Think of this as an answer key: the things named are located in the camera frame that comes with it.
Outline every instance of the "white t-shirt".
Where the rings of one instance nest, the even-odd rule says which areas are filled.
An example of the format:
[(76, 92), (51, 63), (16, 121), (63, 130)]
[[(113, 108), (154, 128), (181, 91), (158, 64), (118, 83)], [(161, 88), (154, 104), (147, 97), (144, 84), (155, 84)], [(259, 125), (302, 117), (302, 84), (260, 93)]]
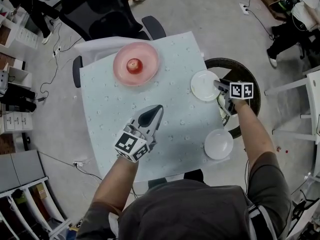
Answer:
[(310, 14), (308, 13), (305, 4), (317, 12), (320, 16), (320, 0), (300, 0), (297, 2), (292, 9), (292, 15), (296, 17), (299, 21), (304, 23), (305, 27), (310, 30), (312, 29), (317, 23), (312, 19)]

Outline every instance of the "white sneaker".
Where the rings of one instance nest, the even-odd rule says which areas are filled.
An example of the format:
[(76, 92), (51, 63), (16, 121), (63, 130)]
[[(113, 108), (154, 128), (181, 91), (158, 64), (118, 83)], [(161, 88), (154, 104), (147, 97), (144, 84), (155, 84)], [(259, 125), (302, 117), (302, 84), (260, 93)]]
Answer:
[(41, 43), (43, 43), (44, 45), (48, 43), (51, 36), (52, 36), (52, 32), (50, 32), (50, 34), (46, 38), (44, 38)]
[(270, 57), (268, 57), (269, 58), (269, 62), (270, 62), (270, 64), (271, 64), (271, 66), (274, 68), (274, 69), (276, 69), (277, 68), (277, 60), (276, 59), (274, 59), (274, 58), (270, 58)]

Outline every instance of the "plate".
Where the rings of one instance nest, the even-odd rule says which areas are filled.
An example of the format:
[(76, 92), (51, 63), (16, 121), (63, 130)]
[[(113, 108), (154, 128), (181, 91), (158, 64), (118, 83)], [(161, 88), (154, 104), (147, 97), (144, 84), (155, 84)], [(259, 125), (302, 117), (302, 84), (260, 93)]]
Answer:
[(191, 90), (194, 96), (204, 102), (214, 101), (220, 94), (214, 85), (214, 80), (220, 82), (219, 77), (210, 70), (195, 73), (191, 79)]
[[(142, 62), (142, 71), (132, 74), (127, 70), (127, 63), (131, 59)], [(122, 47), (113, 61), (115, 78), (126, 86), (141, 86), (148, 82), (157, 73), (159, 56), (156, 49), (146, 42), (133, 42)]]
[(210, 132), (204, 141), (204, 151), (214, 160), (226, 158), (234, 147), (234, 139), (225, 129), (215, 129)]

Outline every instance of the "white plate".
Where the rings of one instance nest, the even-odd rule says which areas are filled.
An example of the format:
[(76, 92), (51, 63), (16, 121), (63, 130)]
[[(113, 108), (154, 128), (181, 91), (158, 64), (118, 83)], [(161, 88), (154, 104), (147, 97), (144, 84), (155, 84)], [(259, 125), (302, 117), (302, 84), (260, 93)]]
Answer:
[(191, 90), (194, 96), (204, 102), (215, 100), (220, 91), (215, 87), (214, 80), (220, 81), (219, 77), (209, 70), (195, 73), (191, 79)]
[(234, 139), (224, 129), (215, 129), (205, 138), (204, 151), (208, 157), (214, 160), (226, 158), (234, 147)]

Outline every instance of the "pink plate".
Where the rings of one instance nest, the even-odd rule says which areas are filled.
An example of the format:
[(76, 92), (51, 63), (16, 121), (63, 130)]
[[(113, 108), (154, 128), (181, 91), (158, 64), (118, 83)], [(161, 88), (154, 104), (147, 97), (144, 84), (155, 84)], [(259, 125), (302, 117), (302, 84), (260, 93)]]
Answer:
[[(127, 69), (131, 59), (142, 62), (142, 71), (133, 74)], [(155, 48), (146, 42), (133, 42), (121, 48), (113, 61), (113, 73), (126, 86), (141, 86), (148, 82), (159, 68), (159, 57)]]

